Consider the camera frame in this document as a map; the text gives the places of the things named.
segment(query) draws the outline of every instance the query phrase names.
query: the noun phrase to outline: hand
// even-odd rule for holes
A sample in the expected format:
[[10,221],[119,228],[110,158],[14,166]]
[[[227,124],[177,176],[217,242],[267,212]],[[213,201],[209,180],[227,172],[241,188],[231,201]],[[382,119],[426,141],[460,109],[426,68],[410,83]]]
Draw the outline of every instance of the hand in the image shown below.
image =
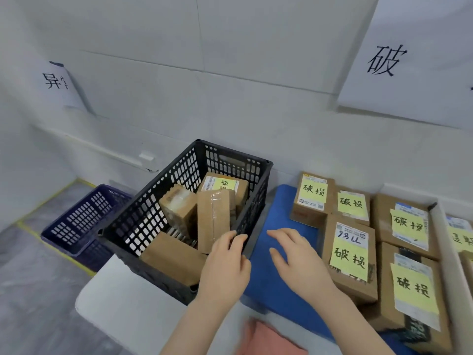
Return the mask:
[[286,262],[276,249],[269,250],[282,280],[314,308],[323,306],[337,288],[309,241],[294,229],[282,228],[267,233],[281,244],[287,255]]
[[202,269],[196,297],[202,305],[223,315],[240,299],[250,281],[251,263],[241,254],[248,236],[235,237],[236,234],[236,231],[229,231],[213,244]]

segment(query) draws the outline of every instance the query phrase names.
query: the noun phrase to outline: blue mat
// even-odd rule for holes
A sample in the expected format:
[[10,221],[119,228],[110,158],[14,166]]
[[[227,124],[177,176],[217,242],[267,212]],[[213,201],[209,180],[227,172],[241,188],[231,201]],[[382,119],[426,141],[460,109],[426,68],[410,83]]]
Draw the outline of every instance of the blue mat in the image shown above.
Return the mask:
[[[334,341],[330,330],[317,312],[281,279],[269,254],[269,248],[275,248],[287,260],[279,243],[266,234],[266,231],[271,229],[296,229],[312,247],[316,247],[318,229],[289,219],[296,191],[296,188],[289,185],[280,185],[276,190],[274,202],[250,257],[251,280],[242,302],[259,312],[272,311],[312,333]],[[382,337],[397,355],[417,354],[390,336]]]

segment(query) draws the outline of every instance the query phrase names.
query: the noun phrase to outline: gray floor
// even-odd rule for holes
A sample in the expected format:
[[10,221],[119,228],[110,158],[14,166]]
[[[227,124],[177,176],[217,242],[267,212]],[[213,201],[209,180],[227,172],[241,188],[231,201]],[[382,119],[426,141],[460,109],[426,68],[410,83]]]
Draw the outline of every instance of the gray floor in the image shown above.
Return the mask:
[[[40,233],[85,196],[80,182],[24,224]],[[90,276],[13,225],[0,234],[0,355],[129,355],[84,320],[74,303]]]

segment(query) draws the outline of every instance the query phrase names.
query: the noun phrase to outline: left hand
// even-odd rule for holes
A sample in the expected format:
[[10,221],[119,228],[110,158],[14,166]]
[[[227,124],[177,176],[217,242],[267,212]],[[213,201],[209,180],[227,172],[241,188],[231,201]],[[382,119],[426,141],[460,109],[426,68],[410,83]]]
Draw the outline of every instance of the left hand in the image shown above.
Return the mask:
[[222,235],[212,247],[202,269],[196,301],[226,315],[240,299],[250,281],[251,263],[242,255],[246,234]]

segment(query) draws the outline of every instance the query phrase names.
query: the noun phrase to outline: plastic crate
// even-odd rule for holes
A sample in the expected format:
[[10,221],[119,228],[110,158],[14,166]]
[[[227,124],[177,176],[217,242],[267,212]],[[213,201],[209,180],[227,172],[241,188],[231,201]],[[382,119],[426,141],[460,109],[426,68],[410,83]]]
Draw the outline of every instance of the plastic crate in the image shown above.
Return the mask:
[[[249,198],[233,229],[239,234],[251,235],[265,205],[272,165],[272,162],[259,157],[196,140],[98,231],[99,240],[135,274],[180,302],[189,304],[195,298],[197,286],[185,286],[139,259],[160,231],[168,232],[170,229],[159,207],[159,199],[175,184],[196,192],[208,171],[245,179],[249,182]],[[244,254],[250,258],[255,242],[247,241],[246,244],[250,246],[245,246]]]
[[113,255],[97,240],[97,229],[130,199],[116,188],[99,185],[51,223],[41,239],[97,272]]

